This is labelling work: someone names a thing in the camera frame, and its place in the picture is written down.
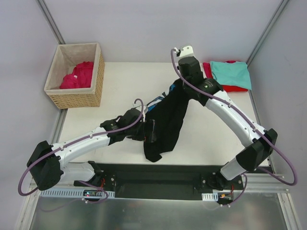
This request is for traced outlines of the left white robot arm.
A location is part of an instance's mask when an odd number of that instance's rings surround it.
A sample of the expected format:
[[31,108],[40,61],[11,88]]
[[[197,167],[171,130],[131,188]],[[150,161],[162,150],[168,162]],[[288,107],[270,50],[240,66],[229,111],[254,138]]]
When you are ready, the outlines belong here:
[[107,120],[78,138],[52,145],[47,141],[38,143],[27,168],[40,191],[59,182],[103,187],[105,176],[94,161],[75,163],[74,159],[125,138],[152,143],[156,141],[155,126],[155,120],[146,118],[146,112],[140,107],[131,108],[124,115]]

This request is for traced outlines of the red t-shirt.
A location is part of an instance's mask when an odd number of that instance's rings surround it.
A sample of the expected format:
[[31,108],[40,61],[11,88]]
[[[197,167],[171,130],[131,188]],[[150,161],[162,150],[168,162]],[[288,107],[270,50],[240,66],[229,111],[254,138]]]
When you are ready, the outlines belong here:
[[[212,75],[210,63],[203,62],[202,65],[203,65],[203,69],[204,69],[206,78],[212,79],[213,75]],[[224,85],[223,89],[226,92],[247,92],[248,91],[248,89],[245,89],[245,88],[241,88],[241,87],[238,87],[238,86],[229,86],[229,85]]]

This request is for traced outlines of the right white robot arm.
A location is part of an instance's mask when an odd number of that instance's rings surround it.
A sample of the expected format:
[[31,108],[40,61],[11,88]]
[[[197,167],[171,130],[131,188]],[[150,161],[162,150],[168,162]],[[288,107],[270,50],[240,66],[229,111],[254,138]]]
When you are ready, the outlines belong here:
[[235,177],[255,170],[271,155],[278,135],[274,129],[266,130],[247,117],[216,80],[205,78],[195,57],[180,59],[178,69],[184,78],[183,88],[189,97],[221,118],[244,146],[216,176],[217,186],[227,189]]

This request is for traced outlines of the wicker basket with liner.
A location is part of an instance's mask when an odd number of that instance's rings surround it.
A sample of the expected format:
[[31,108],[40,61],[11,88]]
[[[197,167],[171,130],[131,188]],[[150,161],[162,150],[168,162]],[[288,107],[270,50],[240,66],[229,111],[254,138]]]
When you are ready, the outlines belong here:
[[104,70],[98,43],[58,45],[44,91],[59,109],[99,107]]

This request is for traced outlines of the teal t-shirt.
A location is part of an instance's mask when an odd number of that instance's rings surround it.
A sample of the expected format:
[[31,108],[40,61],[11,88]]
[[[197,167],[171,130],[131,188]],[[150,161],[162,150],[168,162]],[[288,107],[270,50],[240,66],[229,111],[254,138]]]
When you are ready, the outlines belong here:
[[213,78],[221,85],[237,86],[251,90],[251,80],[248,66],[245,62],[210,62]]

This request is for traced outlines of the black daisy print t-shirt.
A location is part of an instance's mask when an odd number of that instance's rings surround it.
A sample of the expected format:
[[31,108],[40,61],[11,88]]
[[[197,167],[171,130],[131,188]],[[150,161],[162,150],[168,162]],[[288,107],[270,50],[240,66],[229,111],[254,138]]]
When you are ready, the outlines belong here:
[[189,104],[189,96],[183,89],[183,81],[177,79],[169,88],[151,100],[146,118],[155,121],[156,141],[144,143],[147,160],[159,161],[162,153],[175,148]]

